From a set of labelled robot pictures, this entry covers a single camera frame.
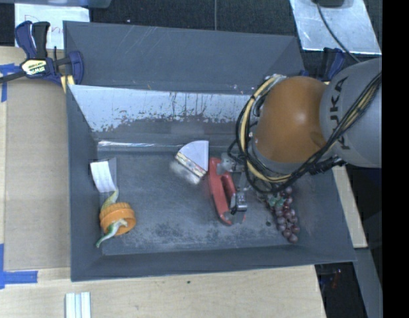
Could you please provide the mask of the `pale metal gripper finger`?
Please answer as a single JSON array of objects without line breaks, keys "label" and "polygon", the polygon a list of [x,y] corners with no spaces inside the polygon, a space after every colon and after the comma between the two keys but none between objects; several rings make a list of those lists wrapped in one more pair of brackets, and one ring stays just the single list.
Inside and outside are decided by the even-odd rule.
[{"label": "pale metal gripper finger", "polygon": [[230,213],[235,215],[237,212],[245,212],[248,209],[247,197],[245,192],[237,192],[231,196]]}]

